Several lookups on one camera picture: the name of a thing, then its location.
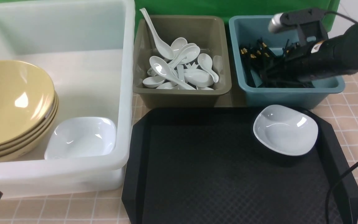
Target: white plastic bin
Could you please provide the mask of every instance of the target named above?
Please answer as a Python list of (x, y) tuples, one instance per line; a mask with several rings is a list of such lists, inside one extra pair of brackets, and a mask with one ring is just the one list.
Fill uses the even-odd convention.
[(29, 62), (49, 73), (60, 101), (55, 126), (80, 116), (107, 117), (117, 125), (117, 143), (105, 156), (44, 160), (48, 134), (31, 153), (0, 163), (4, 198), (122, 184), (132, 129), (134, 27), (133, 0), (0, 4), (0, 60)]

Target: teal plastic bin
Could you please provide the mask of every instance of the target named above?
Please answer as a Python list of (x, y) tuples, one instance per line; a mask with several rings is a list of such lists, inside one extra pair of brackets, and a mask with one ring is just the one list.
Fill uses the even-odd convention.
[[(290, 43), (297, 42), (296, 31), (280, 34), (270, 33), (267, 29), (273, 16), (235, 16), (229, 20), (230, 38), (233, 48), (234, 64), (236, 67), (238, 85), (246, 93), (247, 106), (268, 106), (279, 104), (284, 106), (301, 106), (312, 109), (329, 94), (340, 93), (345, 88), (342, 77), (332, 77), (313, 81), (315, 88), (253, 88), (247, 85), (245, 70), (241, 63), (241, 46), (255, 46), (259, 38), (276, 54), (282, 54), (282, 48), (288, 39)], [(259, 79), (257, 73), (251, 69), (252, 76)]]

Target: stack of yellow bowls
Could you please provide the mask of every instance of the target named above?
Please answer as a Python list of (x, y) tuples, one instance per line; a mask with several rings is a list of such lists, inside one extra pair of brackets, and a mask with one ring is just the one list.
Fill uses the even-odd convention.
[(50, 76), (21, 61), (0, 61), (0, 162), (33, 150), (51, 129), (58, 96)]

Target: black tray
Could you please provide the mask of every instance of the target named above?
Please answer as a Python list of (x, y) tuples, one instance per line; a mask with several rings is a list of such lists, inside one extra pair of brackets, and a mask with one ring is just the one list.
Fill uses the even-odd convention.
[[(263, 108), (160, 108), (133, 127), (122, 202), (132, 224), (324, 224), (330, 184), (349, 168), (332, 126), (282, 167), (257, 152)], [(358, 186), (348, 175), (330, 201), (330, 223), (357, 223)]]

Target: black mount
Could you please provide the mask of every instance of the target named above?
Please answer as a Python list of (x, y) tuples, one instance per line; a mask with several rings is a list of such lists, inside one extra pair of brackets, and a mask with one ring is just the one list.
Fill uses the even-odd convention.
[(316, 37), (316, 41), (328, 39), (322, 20), (327, 11), (320, 8), (309, 8), (283, 13), (280, 23), (286, 30), (297, 30), (300, 46), (307, 44), (309, 37)]

